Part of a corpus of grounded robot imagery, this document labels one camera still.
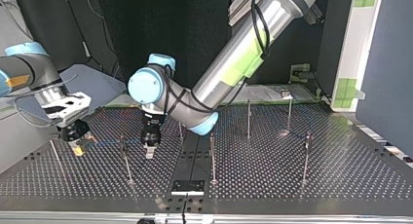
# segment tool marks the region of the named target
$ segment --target white wall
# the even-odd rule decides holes
[[[8,9],[25,28],[19,11],[13,8]],[[0,7],[0,23],[0,56],[4,55],[4,49],[29,41],[10,22],[3,7]],[[48,135],[56,130],[56,128],[31,127],[16,114],[15,109],[7,103],[8,100],[10,99],[0,98],[0,173],[45,144],[48,141]]]
[[[336,76],[333,101],[340,78],[357,79],[356,89],[361,89],[381,1],[376,0],[375,5],[371,7],[352,7],[351,9]],[[358,99],[354,98],[351,108],[334,108],[334,103],[331,106],[337,112],[356,112],[357,103]]]

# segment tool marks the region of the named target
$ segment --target gray panel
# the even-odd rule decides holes
[[[382,0],[361,90],[357,118],[413,155],[411,0]]]

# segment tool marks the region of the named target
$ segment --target black wall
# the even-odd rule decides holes
[[[82,38],[71,37],[64,28],[42,20],[44,28],[67,40],[84,40],[91,55],[111,73],[119,60],[124,81],[142,65],[149,54],[164,53],[177,60],[175,80],[192,88],[207,70],[231,36],[228,26],[228,7],[231,0],[90,0],[92,7],[105,17],[108,44],[105,42],[103,20],[88,5],[87,0],[67,0],[58,5],[69,6]],[[327,0],[317,4],[325,15]],[[58,12],[58,8],[48,11]],[[251,79],[250,84],[286,83],[292,64],[310,62],[313,69],[319,65],[319,48],[323,24],[309,25],[296,19],[272,46],[271,56]],[[56,40],[57,48],[62,44]],[[89,65],[100,69],[95,62]]]

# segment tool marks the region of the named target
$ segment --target small metal block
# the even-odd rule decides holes
[[[203,196],[204,186],[202,180],[177,180],[173,182],[171,193],[174,196]]]

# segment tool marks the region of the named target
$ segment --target black cable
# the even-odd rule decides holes
[[[186,208],[186,202],[188,200],[188,195],[185,197],[185,203],[183,204],[183,209],[182,209],[182,223],[186,224],[186,218],[185,218],[185,208]]]
[[[114,62],[113,65],[112,65],[112,69],[110,70],[110,75],[111,75],[111,76],[114,76],[114,74],[115,74],[116,64],[118,64],[118,60],[115,60],[115,62]]]
[[[72,14],[73,18],[75,19],[75,23],[76,23],[77,28],[79,29],[79,33],[80,33],[80,36],[82,37],[82,41],[83,41],[83,43],[85,43],[85,45],[86,45],[86,50],[89,52],[89,59],[88,59],[88,61],[87,61],[86,63],[89,63],[91,60],[93,60],[93,61],[100,67],[100,69],[102,70],[102,72],[105,73],[106,70],[103,68],[102,64],[101,64],[100,62],[98,62],[98,61],[94,58],[94,56],[92,56],[92,52],[91,52],[91,50],[89,50],[89,43],[86,41],[85,35],[83,34],[82,29],[80,28],[79,21],[76,19],[76,15],[75,15],[75,13],[74,13],[74,11],[73,11],[72,5],[70,4],[70,1],[69,1],[69,0],[66,0],[66,3],[67,3],[67,6],[68,6],[69,9],[70,9],[70,13]]]
[[[327,100],[331,102],[330,97],[328,97],[328,94],[324,91],[324,89],[322,88],[321,84],[319,83],[319,79],[317,79],[316,73],[314,71],[312,71],[313,75],[314,75],[314,79],[316,80],[317,85],[319,86],[319,88],[321,89],[321,91],[324,93],[325,98],[327,98]]]
[[[265,37],[266,37],[266,42],[265,45],[262,41],[261,34],[258,29],[258,24],[257,24],[257,14],[264,26],[264,31],[265,31]],[[268,28],[268,24],[264,19],[264,15],[262,14],[261,9],[258,7],[258,5],[255,3],[255,0],[251,0],[251,16],[252,16],[252,24],[254,26],[254,31],[255,35],[258,40],[258,44],[261,48],[262,51],[262,56],[261,58],[264,59],[265,57],[270,55],[270,30]]]
[[[179,101],[179,103],[183,104],[184,106],[186,106],[186,107],[188,107],[188,108],[190,108],[190,109],[192,109],[192,110],[195,110],[195,111],[198,111],[198,112],[201,112],[201,113],[208,113],[208,114],[209,114],[209,113],[213,113],[213,112],[215,112],[215,111],[221,111],[221,110],[227,108],[228,106],[230,106],[230,105],[234,102],[234,100],[237,98],[237,96],[240,94],[241,90],[243,89],[243,87],[244,87],[244,85],[245,85],[245,80],[243,80],[243,83],[242,83],[241,86],[238,88],[237,92],[234,94],[234,96],[231,98],[231,100],[230,100],[226,105],[224,105],[224,106],[222,106],[222,107],[219,107],[219,108],[211,109],[211,110],[204,110],[204,109],[199,109],[199,108],[197,108],[197,107],[194,107],[194,106],[186,103],[185,101],[183,101],[183,100],[175,93],[175,91],[170,87],[169,74],[168,74],[168,72],[164,72],[164,79],[165,79],[166,82],[167,82],[167,96],[166,96],[166,98],[169,98],[169,93],[171,93],[171,94]]]
[[[107,32],[106,32],[106,22],[104,19],[102,19],[102,27],[103,27],[103,35],[104,35],[104,41],[106,42],[106,46],[107,48],[109,48],[109,50],[113,53],[113,55],[115,56],[115,49],[113,49],[110,44],[109,44],[109,40],[107,38]]]
[[[167,78],[166,78],[166,81],[167,81],[167,96],[165,96],[164,115],[167,115],[167,113],[168,113],[168,102],[169,102],[169,90],[170,90],[169,75],[172,74],[172,71],[171,71],[171,68],[170,68],[169,65],[165,66],[165,73],[167,73]]]

